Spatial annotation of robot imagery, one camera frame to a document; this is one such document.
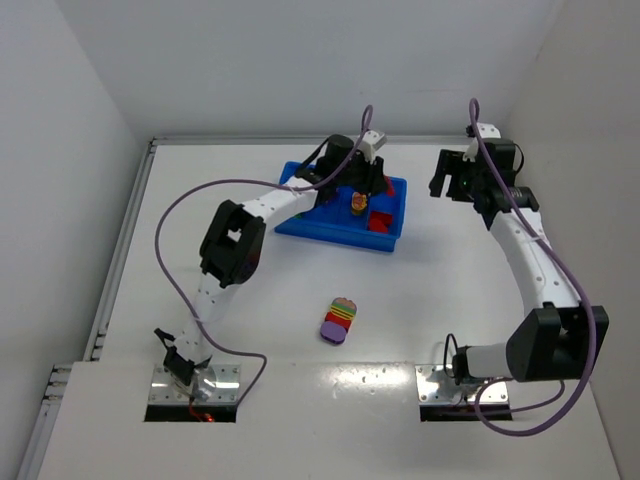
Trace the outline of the yellow printed lego brick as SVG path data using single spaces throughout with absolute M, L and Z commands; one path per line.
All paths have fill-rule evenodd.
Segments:
M 369 206 L 369 195 L 354 192 L 350 201 L 350 212 L 354 216 L 364 215 Z

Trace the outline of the red round lego brick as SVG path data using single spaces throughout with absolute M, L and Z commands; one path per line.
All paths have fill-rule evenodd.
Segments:
M 390 197 L 393 197 L 395 195 L 395 188 L 389 178 L 387 178 L 386 186 L 386 194 Z

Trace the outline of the red flower lego brick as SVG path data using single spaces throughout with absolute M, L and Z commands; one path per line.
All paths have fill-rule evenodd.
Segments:
M 369 214 L 367 230 L 374 233 L 388 235 L 393 225 L 393 215 L 386 212 L 372 211 Z

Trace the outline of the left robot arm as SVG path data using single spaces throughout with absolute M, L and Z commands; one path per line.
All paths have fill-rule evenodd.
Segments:
M 244 202 L 223 201 L 199 248 L 200 281 L 195 298 L 185 302 L 192 324 L 174 336 L 155 331 L 164 345 L 164 368 L 185 387 L 208 367 L 214 351 L 231 354 L 208 329 L 222 319 L 239 289 L 255 273 L 266 233 L 283 222 L 328 202 L 341 187 L 364 196 L 389 189 L 379 156 L 384 133 L 366 129 L 357 140 L 327 137 L 282 184 Z

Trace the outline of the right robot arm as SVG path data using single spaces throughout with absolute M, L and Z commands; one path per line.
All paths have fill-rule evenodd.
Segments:
M 515 183 L 519 147 L 491 139 L 485 150 L 443 149 L 429 183 L 433 197 L 470 202 L 499 244 L 522 298 L 525 318 L 504 343 L 464 346 L 452 360 L 457 383 L 496 377 L 518 382 L 577 380 L 596 358 L 609 318 L 599 305 L 586 309 L 566 274 L 545 252 L 539 203 Z

